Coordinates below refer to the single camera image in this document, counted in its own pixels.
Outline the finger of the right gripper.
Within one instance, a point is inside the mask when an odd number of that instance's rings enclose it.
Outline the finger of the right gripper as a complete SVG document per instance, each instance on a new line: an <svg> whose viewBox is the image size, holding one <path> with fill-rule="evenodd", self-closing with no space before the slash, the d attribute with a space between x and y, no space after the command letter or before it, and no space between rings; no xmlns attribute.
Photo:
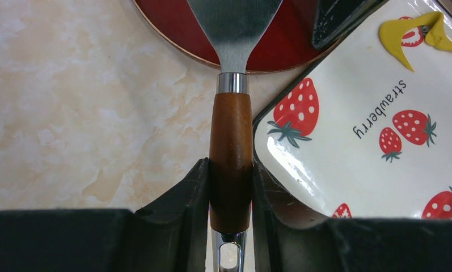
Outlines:
<svg viewBox="0 0 452 272"><path fill-rule="evenodd" d="M312 45L324 49L381 7L383 0L320 0L316 9Z"/></svg>

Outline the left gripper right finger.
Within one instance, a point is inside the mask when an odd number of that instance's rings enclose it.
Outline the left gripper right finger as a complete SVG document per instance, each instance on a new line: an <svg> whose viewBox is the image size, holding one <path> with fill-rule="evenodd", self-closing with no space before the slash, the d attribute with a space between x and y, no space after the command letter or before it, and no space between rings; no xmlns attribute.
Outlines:
<svg viewBox="0 0 452 272"><path fill-rule="evenodd" d="M452 220L331 219L259 161L252 226L257 271L452 271Z"/></svg>

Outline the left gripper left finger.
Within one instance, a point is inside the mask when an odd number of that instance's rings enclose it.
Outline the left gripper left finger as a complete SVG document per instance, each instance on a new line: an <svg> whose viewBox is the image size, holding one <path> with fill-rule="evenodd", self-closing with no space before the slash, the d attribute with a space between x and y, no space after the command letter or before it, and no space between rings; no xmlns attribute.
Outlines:
<svg viewBox="0 0 452 272"><path fill-rule="evenodd" d="M208 159L137 211L0 211L0 271L204 271Z"/></svg>

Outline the red round tray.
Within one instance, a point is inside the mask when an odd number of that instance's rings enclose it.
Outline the red round tray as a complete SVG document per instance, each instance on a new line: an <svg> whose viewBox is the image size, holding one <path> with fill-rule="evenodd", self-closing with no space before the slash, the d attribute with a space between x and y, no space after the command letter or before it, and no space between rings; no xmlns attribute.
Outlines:
<svg viewBox="0 0 452 272"><path fill-rule="evenodd" d="M136 0L142 16L166 41L188 57L218 68L219 60L186 0ZM247 62L250 74L287 71L312 63L329 48L315 49L312 30L318 1L283 1Z"/></svg>

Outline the metal scraper wooden handle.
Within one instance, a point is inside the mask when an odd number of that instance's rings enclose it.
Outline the metal scraper wooden handle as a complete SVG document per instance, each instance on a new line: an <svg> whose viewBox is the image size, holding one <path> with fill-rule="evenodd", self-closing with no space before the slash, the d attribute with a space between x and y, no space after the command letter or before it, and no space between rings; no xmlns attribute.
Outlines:
<svg viewBox="0 0 452 272"><path fill-rule="evenodd" d="M234 271L243 271L250 225L253 126L247 61L280 1L202 1L188 4L221 67L214 97L209 148L209 215L213 267L224 271L221 248L236 246Z"/></svg>

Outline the strawberry pattern white tray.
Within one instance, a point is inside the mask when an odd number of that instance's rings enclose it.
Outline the strawberry pattern white tray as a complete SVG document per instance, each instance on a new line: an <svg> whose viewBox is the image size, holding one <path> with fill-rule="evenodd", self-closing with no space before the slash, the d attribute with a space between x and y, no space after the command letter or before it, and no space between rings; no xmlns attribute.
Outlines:
<svg viewBox="0 0 452 272"><path fill-rule="evenodd" d="M255 159L331 217L452 219L452 52L406 32L405 68L380 25L444 13L388 1L304 72L255 122Z"/></svg>

